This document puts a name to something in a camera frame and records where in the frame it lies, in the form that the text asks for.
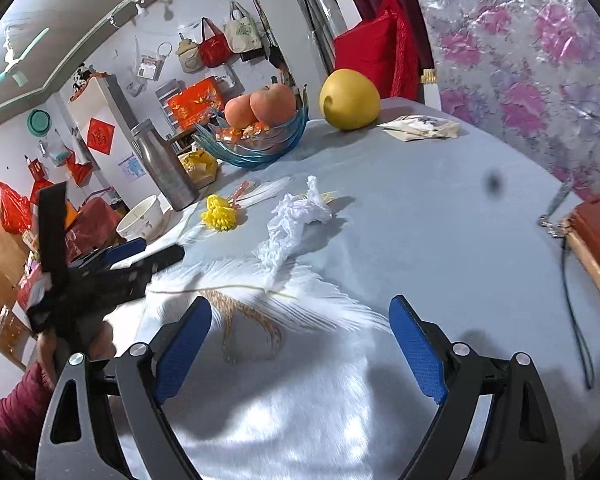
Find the person left hand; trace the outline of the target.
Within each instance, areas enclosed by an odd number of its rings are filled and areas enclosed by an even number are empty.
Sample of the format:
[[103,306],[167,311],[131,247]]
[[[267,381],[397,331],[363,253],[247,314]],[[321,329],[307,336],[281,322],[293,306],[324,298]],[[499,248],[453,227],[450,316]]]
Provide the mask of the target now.
[[[57,373],[54,364],[54,353],[57,346],[55,331],[51,328],[38,335],[36,340],[36,362],[42,370],[43,385],[50,390],[56,385]],[[102,321],[99,329],[92,339],[88,356],[91,360],[110,359],[116,354],[114,346],[114,329],[108,321]]]

